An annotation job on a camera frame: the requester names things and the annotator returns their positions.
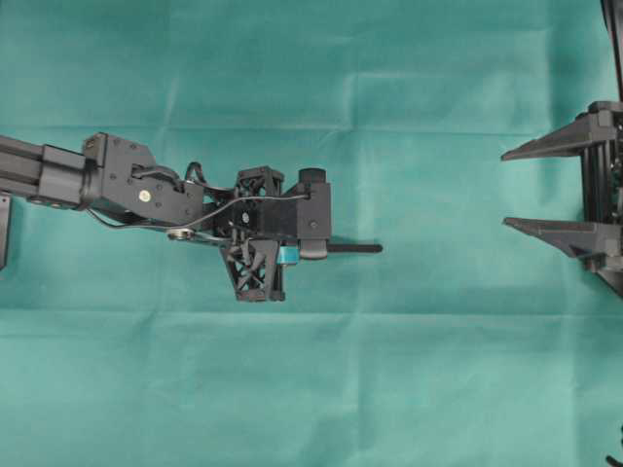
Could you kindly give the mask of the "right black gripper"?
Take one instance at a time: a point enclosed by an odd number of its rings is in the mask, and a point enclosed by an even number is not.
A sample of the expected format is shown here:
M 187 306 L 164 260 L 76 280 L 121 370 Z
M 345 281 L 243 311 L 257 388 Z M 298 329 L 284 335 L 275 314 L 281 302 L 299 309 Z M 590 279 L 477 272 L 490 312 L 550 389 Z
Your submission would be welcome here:
M 507 151 L 500 159 L 515 161 L 574 157 L 581 151 L 583 213 L 587 222 L 506 217 L 502 223 L 563 251 L 570 258 L 587 258 L 584 266 L 622 294 L 622 104 L 596 101 L 586 117 Z

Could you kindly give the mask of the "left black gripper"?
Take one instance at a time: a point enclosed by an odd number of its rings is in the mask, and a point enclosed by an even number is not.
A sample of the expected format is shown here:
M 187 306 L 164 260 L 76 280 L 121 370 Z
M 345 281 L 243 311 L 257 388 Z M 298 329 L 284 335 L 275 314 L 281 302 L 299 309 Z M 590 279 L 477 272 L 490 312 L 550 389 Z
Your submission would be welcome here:
M 210 234 L 225 243 L 221 257 L 241 302 L 282 302 L 283 267 L 300 261 L 297 246 L 284 245 L 274 233 L 264 233 L 264 210 L 280 206 L 284 176 L 268 166 L 241 171 L 230 189 L 207 187 L 212 199 L 205 208 L 217 213 L 203 222 Z

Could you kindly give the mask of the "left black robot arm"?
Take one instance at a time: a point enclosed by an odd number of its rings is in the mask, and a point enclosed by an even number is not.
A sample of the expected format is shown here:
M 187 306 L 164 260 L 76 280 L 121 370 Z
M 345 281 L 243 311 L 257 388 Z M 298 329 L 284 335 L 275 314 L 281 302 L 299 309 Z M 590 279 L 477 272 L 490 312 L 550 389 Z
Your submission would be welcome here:
M 83 211 L 113 230 L 147 230 L 173 241 L 218 248 L 243 302 L 281 302 L 284 241 L 260 233 L 267 201 L 292 204 L 283 176 L 268 166 L 246 169 L 231 188 L 207 183 L 198 162 L 185 174 L 160 165 L 145 145 L 99 132 L 79 152 L 1 139 L 1 262 L 8 262 L 12 200 Z

